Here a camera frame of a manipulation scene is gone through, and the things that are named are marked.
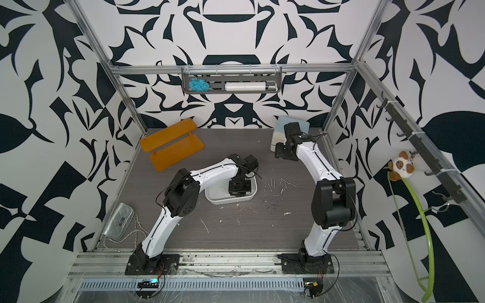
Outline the blue white drawer box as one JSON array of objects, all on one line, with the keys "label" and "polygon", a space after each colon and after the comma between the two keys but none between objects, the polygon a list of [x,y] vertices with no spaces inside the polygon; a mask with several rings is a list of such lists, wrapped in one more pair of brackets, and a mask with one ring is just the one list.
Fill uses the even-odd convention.
[{"label": "blue white drawer box", "polygon": [[286,142],[284,126],[290,122],[298,122],[301,131],[304,133],[308,133],[309,127],[310,127],[310,123],[308,121],[294,119],[287,116],[279,116],[277,118],[276,126],[274,127],[274,132],[272,135],[272,141],[270,145],[270,151],[275,152],[275,147],[277,143]]}]

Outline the white plastic storage tray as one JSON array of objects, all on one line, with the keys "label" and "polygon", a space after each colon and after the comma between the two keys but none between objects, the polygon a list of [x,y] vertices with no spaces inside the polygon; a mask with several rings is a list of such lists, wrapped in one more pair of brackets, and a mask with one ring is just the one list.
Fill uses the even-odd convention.
[{"label": "white plastic storage tray", "polygon": [[251,191],[246,193],[245,196],[242,196],[242,197],[231,196],[229,194],[229,179],[227,179],[227,180],[223,180],[221,182],[215,183],[212,186],[209,186],[205,190],[205,197],[209,202],[211,202],[213,205],[216,205],[216,206],[250,201],[256,196],[256,193],[258,191],[256,177],[252,177],[250,181],[251,181]]}]

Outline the grey wall rack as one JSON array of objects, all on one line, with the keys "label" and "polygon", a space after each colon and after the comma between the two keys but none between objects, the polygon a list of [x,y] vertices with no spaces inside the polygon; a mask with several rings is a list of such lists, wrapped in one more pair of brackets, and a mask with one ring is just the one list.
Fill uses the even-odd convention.
[{"label": "grey wall rack", "polygon": [[[189,89],[189,81],[192,78],[202,78],[210,84],[208,92],[193,92]],[[185,69],[181,75],[182,90],[188,94],[225,94],[225,93],[277,93],[282,87],[283,72],[280,68],[273,68],[270,71],[213,71],[211,73],[192,72]],[[227,92],[226,82],[265,82],[266,91],[260,92]]]}]

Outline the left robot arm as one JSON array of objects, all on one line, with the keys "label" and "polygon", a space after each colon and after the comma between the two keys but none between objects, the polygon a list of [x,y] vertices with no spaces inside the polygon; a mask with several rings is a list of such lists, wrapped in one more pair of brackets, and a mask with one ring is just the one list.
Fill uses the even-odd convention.
[{"label": "left robot arm", "polygon": [[195,209],[201,192],[220,189],[221,192],[210,199],[215,205],[251,199],[257,191],[253,189],[257,170],[258,160],[253,155],[242,158],[237,154],[200,170],[179,170],[163,191],[159,218],[131,255],[127,270],[141,274],[158,269],[168,238],[179,221]]}]

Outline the plush toy animal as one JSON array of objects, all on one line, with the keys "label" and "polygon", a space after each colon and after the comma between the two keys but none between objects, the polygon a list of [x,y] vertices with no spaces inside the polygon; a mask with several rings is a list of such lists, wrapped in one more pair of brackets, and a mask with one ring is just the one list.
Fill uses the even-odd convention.
[{"label": "plush toy animal", "polygon": [[397,158],[388,163],[389,179],[393,182],[407,179],[414,174],[415,166],[413,160],[417,152],[401,151]]}]

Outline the orange wooden shelf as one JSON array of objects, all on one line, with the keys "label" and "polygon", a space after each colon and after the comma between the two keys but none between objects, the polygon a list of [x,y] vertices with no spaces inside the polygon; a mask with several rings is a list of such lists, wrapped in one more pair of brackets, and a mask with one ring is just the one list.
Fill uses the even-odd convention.
[{"label": "orange wooden shelf", "polygon": [[194,134],[192,119],[185,119],[140,140],[141,149],[150,154],[155,170],[161,172],[204,149],[205,144]]}]

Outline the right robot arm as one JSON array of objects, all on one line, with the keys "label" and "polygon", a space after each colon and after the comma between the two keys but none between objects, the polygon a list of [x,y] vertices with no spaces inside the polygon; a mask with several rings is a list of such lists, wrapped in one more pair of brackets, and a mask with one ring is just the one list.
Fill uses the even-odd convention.
[{"label": "right robot arm", "polygon": [[275,157],[300,161],[315,183],[311,201],[314,220],[309,235],[298,253],[301,265],[322,261],[337,232],[356,219],[356,184],[345,178],[325,158],[317,140],[301,131],[297,122],[284,125],[285,143],[277,143]]}]

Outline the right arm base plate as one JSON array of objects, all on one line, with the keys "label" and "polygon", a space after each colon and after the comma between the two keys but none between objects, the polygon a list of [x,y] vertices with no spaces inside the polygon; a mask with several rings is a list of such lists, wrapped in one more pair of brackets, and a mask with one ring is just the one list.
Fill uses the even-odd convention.
[{"label": "right arm base plate", "polygon": [[335,269],[329,255],[307,256],[305,254],[277,255],[284,274],[333,274]]}]

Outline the black power adapter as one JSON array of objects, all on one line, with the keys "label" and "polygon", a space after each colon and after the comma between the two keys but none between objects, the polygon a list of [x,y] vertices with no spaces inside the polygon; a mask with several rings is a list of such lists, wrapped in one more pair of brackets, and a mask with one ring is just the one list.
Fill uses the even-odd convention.
[{"label": "black power adapter", "polygon": [[304,295],[311,299],[315,299],[323,294],[322,281],[310,281],[304,283]]}]

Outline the teal scrunchie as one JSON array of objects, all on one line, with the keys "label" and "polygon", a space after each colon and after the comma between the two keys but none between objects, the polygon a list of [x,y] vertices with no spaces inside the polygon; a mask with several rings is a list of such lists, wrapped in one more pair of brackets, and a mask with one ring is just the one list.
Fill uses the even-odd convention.
[{"label": "teal scrunchie", "polygon": [[202,78],[192,78],[189,81],[189,89],[193,92],[208,92],[210,84]]}]

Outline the black hook rail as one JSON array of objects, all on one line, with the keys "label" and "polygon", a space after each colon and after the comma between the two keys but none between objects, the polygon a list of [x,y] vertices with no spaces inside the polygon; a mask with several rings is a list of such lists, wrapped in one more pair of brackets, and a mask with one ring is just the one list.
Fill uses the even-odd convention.
[{"label": "black hook rail", "polygon": [[394,122],[402,131],[397,136],[406,138],[429,167],[424,174],[436,177],[456,203],[465,202],[467,197],[464,187],[453,177],[457,169],[453,169],[444,159],[436,145],[404,110],[399,101],[390,100],[385,92],[380,93],[380,100],[382,101],[381,107],[390,115],[390,121]]}]

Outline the small controller board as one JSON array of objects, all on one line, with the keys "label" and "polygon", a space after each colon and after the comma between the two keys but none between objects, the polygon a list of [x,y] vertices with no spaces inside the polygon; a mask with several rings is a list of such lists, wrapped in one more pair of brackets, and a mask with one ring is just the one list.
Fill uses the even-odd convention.
[{"label": "small controller board", "polygon": [[136,288],[139,290],[143,289],[158,289],[160,287],[159,279],[143,279],[137,283]]}]

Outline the white roll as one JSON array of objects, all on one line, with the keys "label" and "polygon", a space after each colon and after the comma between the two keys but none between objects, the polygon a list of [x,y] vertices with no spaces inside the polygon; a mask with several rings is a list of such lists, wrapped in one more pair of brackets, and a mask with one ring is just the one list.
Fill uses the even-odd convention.
[{"label": "white roll", "polygon": [[266,91],[265,82],[226,82],[227,92],[260,92]]}]

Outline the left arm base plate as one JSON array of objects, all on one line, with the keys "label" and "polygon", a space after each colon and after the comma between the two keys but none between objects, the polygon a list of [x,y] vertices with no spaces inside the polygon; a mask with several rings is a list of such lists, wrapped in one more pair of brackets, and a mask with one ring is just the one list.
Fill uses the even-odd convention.
[{"label": "left arm base plate", "polygon": [[130,256],[125,269],[125,275],[158,275],[163,270],[164,275],[173,275],[178,271],[180,255],[159,255],[147,259],[143,254]]}]

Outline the clear plastic bag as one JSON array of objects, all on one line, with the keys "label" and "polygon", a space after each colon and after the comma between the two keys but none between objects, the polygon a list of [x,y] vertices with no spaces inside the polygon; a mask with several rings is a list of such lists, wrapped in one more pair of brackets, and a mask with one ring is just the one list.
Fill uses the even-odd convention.
[{"label": "clear plastic bag", "polygon": [[113,241],[120,241],[125,235],[135,211],[127,204],[120,203],[104,227],[102,235]]}]

